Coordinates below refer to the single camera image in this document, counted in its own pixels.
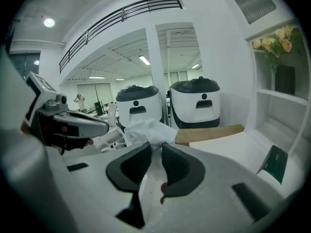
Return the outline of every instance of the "fluorescent light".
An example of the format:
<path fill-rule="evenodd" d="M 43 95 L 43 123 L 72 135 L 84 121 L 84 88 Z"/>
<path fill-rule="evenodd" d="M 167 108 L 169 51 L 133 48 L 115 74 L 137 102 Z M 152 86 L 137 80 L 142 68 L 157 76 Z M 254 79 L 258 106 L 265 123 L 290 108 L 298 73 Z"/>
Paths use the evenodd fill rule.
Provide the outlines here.
<path fill-rule="evenodd" d="M 88 79 L 105 79 L 105 77 L 89 76 Z"/>
<path fill-rule="evenodd" d="M 138 58 L 146 65 L 148 66 L 150 65 L 149 61 L 147 61 L 147 59 L 144 56 L 141 55 L 141 56 L 138 56 Z"/>
<path fill-rule="evenodd" d="M 43 22 L 43 24 L 48 27 L 51 28 L 55 25 L 55 21 L 52 18 L 46 18 Z"/>

